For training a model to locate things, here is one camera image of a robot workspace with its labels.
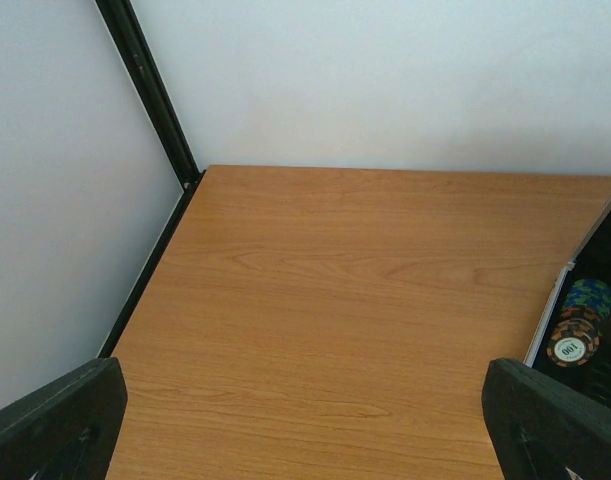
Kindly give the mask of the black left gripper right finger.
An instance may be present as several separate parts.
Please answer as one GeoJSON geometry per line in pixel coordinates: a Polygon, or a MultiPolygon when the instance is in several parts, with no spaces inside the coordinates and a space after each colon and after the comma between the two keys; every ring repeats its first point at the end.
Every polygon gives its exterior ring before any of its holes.
{"type": "Polygon", "coordinates": [[[611,479],[611,409],[510,358],[489,363],[481,404],[506,479],[611,479]]]}

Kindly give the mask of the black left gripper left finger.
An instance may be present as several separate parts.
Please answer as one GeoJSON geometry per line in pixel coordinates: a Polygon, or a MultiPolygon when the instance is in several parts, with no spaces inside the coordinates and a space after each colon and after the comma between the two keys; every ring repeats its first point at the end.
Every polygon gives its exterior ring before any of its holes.
{"type": "Polygon", "coordinates": [[[91,360],[0,410],[0,479],[104,479],[128,394],[119,360],[91,360]]]}

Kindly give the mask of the brown poker chip stack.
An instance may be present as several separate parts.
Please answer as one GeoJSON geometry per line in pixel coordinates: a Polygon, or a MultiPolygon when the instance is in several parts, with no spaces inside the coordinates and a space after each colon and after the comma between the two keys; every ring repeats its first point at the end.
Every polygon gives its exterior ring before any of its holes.
{"type": "Polygon", "coordinates": [[[601,321],[602,317],[590,308],[563,309],[547,344],[548,358],[559,367],[586,364],[599,348],[601,321]]]}

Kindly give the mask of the blue poker chip stack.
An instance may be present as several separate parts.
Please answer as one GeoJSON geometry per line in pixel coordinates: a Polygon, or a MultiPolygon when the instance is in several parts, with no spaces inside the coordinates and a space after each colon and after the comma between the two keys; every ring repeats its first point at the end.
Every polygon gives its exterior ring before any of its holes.
{"type": "Polygon", "coordinates": [[[611,314],[611,287],[598,279],[576,280],[563,302],[563,309],[571,307],[588,308],[606,319],[611,314]]]}

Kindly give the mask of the aluminium poker case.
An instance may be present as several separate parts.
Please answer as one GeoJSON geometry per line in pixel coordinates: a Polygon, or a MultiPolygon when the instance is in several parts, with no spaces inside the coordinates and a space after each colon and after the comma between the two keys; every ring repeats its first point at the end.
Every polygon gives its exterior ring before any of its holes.
{"type": "Polygon", "coordinates": [[[611,409],[611,197],[561,270],[524,363],[611,409]]]}

